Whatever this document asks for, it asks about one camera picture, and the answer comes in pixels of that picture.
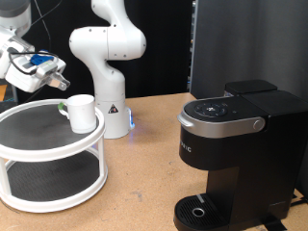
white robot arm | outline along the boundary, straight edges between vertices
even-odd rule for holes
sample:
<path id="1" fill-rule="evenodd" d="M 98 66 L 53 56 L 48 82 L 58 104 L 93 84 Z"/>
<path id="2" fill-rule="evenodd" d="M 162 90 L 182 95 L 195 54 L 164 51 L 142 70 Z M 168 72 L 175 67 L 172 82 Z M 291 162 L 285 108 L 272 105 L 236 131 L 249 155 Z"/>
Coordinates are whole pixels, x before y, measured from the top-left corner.
<path id="1" fill-rule="evenodd" d="M 131 130 L 130 110 L 125 105 L 125 78 L 107 61 L 140 58 L 146 40 L 129 20 L 124 0 L 91 0 L 91 8 L 111 26 L 74 30 L 69 46 L 74 56 L 90 69 L 96 105 L 106 121 L 105 138 L 120 138 Z"/>
<path id="2" fill-rule="evenodd" d="M 0 0 L 0 79 L 27 92 L 44 85 L 66 90 L 69 82 L 62 76 L 64 61 L 54 57 L 41 64 L 32 63 L 35 47 L 21 38 L 30 25 L 30 0 Z"/>

cable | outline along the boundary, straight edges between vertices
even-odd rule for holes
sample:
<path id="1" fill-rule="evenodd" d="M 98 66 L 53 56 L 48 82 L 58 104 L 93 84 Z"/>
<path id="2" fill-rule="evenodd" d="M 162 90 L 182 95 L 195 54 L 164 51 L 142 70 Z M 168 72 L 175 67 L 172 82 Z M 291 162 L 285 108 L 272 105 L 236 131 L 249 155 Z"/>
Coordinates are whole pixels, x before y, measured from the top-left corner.
<path id="1" fill-rule="evenodd" d="M 37 22 L 39 22 L 40 20 L 42 20 L 43 18 L 45 18 L 47 15 L 49 15 L 51 12 L 55 11 L 56 8 L 58 8 L 60 6 L 60 4 L 62 4 L 63 0 L 60 0 L 60 2 L 58 3 L 58 5 L 56 7 L 54 7 L 53 9 L 51 9 L 48 13 L 44 14 L 42 17 L 40 17 L 37 21 L 35 21 L 34 23 L 32 23 L 31 26 L 33 26 L 34 24 L 36 24 Z"/>
<path id="2" fill-rule="evenodd" d="M 45 18 L 45 17 L 46 17 L 47 15 L 49 15 L 51 12 L 55 11 L 56 8 L 58 8 L 58 7 L 61 5 L 61 3 L 63 2 L 63 0 L 60 0 L 60 2 L 58 3 L 58 5 L 57 5 L 56 7 L 54 7 L 53 9 L 51 9 L 48 13 L 46 13 L 46 14 L 44 14 L 44 15 L 41 15 L 41 13 L 40 13 L 39 5 L 38 5 L 38 3 L 37 3 L 37 0 L 35 0 L 35 2 L 36 2 L 36 5 L 37 5 L 37 8 L 38 8 L 38 12 L 39 12 L 40 18 L 39 18 L 38 20 L 36 20 L 34 23 L 32 23 L 31 26 L 35 25 L 37 22 L 39 22 L 40 20 L 42 20 L 43 18 Z M 47 32 L 48 37 L 49 37 L 49 51 L 51 51 L 51 38 L 50 38 L 50 34 L 49 34 L 49 31 L 48 31 L 48 29 L 47 29 L 47 26 L 46 26 L 44 20 L 43 20 L 42 22 L 43 22 L 43 24 L 44 24 L 44 26 L 45 26 L 46 32 Z M 20 70 L 20 68 L 18 68 L 18 67 L 15 65 L 14 62 L 12 62 L 12 64 L 13 64 L 18 70 Z M 42 86 L 39 90 L 37 90 L 37 92 L 35 92 L 35 93 L 34 93 L 30 98 L 28 98 L 24 103 L 28 103 L 31 99 L 33 99 L 35 96 L 37 96 L 43 88 L 44 88 L 44 86 Z"/>
<path id="3" fill-rule="evenodd" d="M 12 59 L 12 55 L 50 55 L 50 56 L 53 56 L 53 57 L 56 57 L 58 59 L 58 56 L 55 55 L 55 54 L 52 54 L 52 53 L 48 53 L 48 52 L 22 52 L 22 53 L 19 53 L 19 52 L 9 52 L 9 59 L 11 61 L 11 63 L 13 64 L 13 66 L 19 70 L 21 73 L 25 74 L 25 75 L 34 75 L 35 73 L 37 73 L 37 70 L 34 69 L 30 72 L 26 72 L 26 71 L 23 71 L 22 69 L 20 69 L 16 63 L 13 61 Z"/>
<path id="4" fill-rule="evenodd" d="M 38 3 L 37 3 L 37 0 L 35 0 L 35 3 L 36 3 L 36 5 L 37 5 L 38 13 L 39 13 L 39 15 L 40 15 L 40 18 L 42 18 L 42 15 L 41 15 L 41 13 L 40 13 L 39 5 L 38 5 Z M 44 24 L 44 27 L 45 27 L 45 29 L 46 29 L 46 32 L 47 32 L 47 35 L 48 35 L 48 38 L 49 38 L 49 51 L 51 51 L 51 37 L 50 37 L 50 34 L 49 34 L 48 29 L 47 29 L 47 26 L 46 26 L 45 21 L 42 20 L 42 23 Z"/>
<path id="5" fill-rule="evenodd" d="M 42 88 L 45 86 L 42 86 L 39 90 L 37 90 L 37 92 L 35 92 L 30 98 L 28 98 L 26 101 L 24 101 L 23 103 L 28 103 L 31 99 L 33 99 L 34 97 L 36 97 L 40 91 L 42 90 Z"/>

table surface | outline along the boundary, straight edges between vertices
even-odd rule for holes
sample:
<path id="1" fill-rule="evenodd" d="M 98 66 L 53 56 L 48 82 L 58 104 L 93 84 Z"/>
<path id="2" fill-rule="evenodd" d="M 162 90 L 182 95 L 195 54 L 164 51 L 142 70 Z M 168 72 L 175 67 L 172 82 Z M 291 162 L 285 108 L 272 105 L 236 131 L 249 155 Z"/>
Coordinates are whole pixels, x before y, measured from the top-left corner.
<path id="1" fill-rule="evenodd" d="M 180 114 L 189 93 L 127 99 L 136 128 L 117 140 L 105 140 L 109 175 L 90 200 L 60 212 L 31 214 L 0 203 L 0 230 L 176 231 L 175 204 L 205 193 L 207 171 L 189 167 L 178 153 Z M 282 222 L 306 231 L 308 205 L 291 208 Z M 266 231 L 263 226 L 249 231 Z"/>

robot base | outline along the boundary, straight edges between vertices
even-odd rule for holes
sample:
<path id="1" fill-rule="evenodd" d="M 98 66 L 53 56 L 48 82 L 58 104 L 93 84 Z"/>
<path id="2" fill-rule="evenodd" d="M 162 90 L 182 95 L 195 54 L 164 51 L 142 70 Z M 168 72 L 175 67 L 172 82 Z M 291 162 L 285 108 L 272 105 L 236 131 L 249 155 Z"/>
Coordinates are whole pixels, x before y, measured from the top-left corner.
<path id="1" fill-rule="evenodd" d="M 125 105 L 125 99 L 104 102 L 96 99 L 96 107 L 105 118 L 105 139 L 117 139 L 126 136 L 133 128 L 130 109 Z"/>

coffee maker control panel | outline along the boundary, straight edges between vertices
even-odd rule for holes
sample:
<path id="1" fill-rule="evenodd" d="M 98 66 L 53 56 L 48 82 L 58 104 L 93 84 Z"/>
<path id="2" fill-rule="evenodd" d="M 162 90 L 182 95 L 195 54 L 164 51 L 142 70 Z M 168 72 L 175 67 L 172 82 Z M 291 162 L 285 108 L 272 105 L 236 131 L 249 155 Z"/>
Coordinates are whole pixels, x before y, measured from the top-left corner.
<path id="1" fill-rule="evenodd" d="M 202 116 L 224 116 L 227 114 L 226 104 L 203 103 L 195 106 L 195 112 Z"/>

